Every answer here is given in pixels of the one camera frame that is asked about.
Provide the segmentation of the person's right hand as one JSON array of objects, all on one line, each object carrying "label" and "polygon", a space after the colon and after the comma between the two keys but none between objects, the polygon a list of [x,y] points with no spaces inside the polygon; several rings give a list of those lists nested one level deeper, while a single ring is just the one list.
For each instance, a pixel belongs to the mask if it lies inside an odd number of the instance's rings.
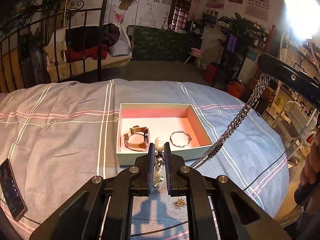
[{"label": "person's right hand", "polygon": [[310,153],[305,160],[305,166],[300,174],[300,183],[305,185],[306,183],[313,184],[316,181],[317,173],[320,170],[319,159],[319,131],[315,135],[315,142],[312,144]]}]

